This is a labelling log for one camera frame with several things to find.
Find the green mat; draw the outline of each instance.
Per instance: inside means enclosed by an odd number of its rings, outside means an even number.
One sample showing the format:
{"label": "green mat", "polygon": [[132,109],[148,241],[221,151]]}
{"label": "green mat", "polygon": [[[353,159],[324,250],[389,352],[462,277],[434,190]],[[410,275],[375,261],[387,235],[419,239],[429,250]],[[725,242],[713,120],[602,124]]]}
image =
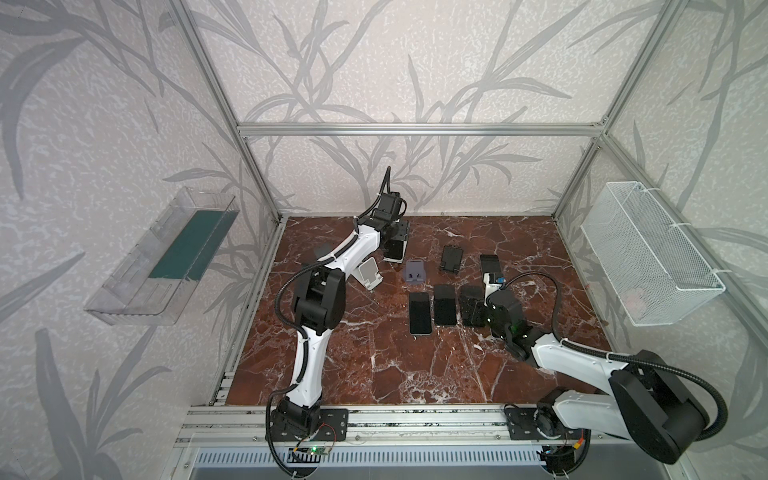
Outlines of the green mat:
{"label": "green mat", "polygon": [[150,278],[200,281],[224,240],[237,212],[199,210],[149,274]]}

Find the vent grille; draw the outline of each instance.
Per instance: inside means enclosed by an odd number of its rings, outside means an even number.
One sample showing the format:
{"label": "vent grille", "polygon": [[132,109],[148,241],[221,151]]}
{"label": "vent grille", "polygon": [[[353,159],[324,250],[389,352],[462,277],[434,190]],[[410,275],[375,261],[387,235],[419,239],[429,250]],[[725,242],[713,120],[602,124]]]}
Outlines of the vent grille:
{"label": "vent grille", "polygon": [[[287,447],[277,449],[283,462],[295,466],[543,465],[538,457],[541,447],[534,445],[337,446],[330,455],[322,457],[298,454],[305,463],[295,462],[290,450]],[[274,461],[267,447],[205,448],[200,449],[195,466],[272,467]]]}

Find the wallpaper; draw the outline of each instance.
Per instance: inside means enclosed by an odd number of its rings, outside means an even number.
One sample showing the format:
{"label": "wallpaper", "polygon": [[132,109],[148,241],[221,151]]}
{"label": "wallpaper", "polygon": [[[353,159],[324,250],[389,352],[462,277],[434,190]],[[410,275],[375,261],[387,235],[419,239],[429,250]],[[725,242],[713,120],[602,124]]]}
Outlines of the wallpaper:
{"label": "wallpaper", "polygon": [[768,309],[768,2],[690,2],[611,132]]}
{"label": "wallpaper", "polygon": [[[376,199],[391,166],[392,190],[406,199],[409,214],[549,215],[588,141],[278,137],[252,142],[251,150],[280,209],[292,214],[359,214]],[[324,156],[331,161],[316,161]]]}
{"label": "wallpaper", "polygon": [[[0,478],[159,476],[273,231],[164,6],[0,0]],[[88,315],[182,186],[240,214],[177,324]]]}
{"label": "wallpaper", "polygon": [[[694,443],[687,454],[701,480],[757,480],[768,468],[768,356],[722,301],[700,307],[668,326],[634,326],[589,247],[581,224],[608,181],[624,181],[613,159],[600,153],[572,201],[558,218],[563,240],[582,275],[592,305],[615,351],[648,349],[666,363],[710,382],[728,402],[728,423],[713,438]],[[694,394],[710,412],[714,402]]]}
{"label": "wallpaper", "polygon": [[[189,1],[240,122],[596,122],[662,4]],[[362,211],[387,164],[412,212],[549,214],[586,139],[250,144],[292,214]]]}

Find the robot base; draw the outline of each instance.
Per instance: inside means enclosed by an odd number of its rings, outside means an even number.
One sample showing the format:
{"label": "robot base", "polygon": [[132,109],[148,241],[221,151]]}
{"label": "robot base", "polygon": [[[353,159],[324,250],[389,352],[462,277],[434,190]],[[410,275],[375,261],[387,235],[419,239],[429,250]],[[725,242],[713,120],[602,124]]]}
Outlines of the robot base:
{"label": "robot base", "polygon": [[[304,439],[309,435],[312,435],[310,441],[333,441],[333,433],[336,432],[336,441],[343,442],[346,440],[346,428],[349,423],[349,410],[347,409],[324,409],[318,408],[317,412],[313,412],[315,415],[319,413],[317,421],[313,428],[314,432],[307,432],[302,427],[299,427],[293,422],[290,417],[282,413],[279,409],[273,410],[270,418],[272,419],[272,426],[270,427],[270,433],[272,434],[273,442],[296,442]],[[320,425],[326,423],[333,427],[333,430],[327,427],[319,428]]]}

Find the red marble surface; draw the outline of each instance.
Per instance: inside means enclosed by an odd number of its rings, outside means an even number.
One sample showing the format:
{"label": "red marble surface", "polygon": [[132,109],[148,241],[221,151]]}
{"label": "red marble surface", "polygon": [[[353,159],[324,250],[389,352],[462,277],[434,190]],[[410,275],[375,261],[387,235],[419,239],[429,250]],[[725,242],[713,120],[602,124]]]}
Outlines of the red marble surface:
{"label": "red marble surface", "polygon": [[[328,345],[323,372],[326,404],[513,402],[538,401],[556,386],[593,392],[566,375],[549,375],[515,361],[489,328],[433,326],[432,335],[412,336],[408,294],[448,283],[481,285],[479,256],[494,253],[507,278],[543,270],[564,285],[559,323],[563,336],[608,348],[584,287],[568,259],[549,217],[408,217],[411,236],[406,259],[424,260],[427,283],[410,286],[402,264],[382,261],[374,253],[384,281],[369,292],[352,277],[347,282],[346,314]],[[296,335],[275,317],[275,295],[313,249],[341,242],[351,231],[349,218],[292,218],[277,251],[272,271],[249,332],[227,403],[262,405],[270,392],[288,385],[296,352]],[[458,274],[439,270],[446,244],[464,250]],[[511,286],[529,322],[549,331],[554,287],[540,276]],[[290,313],[293,291],[283,296]]]}

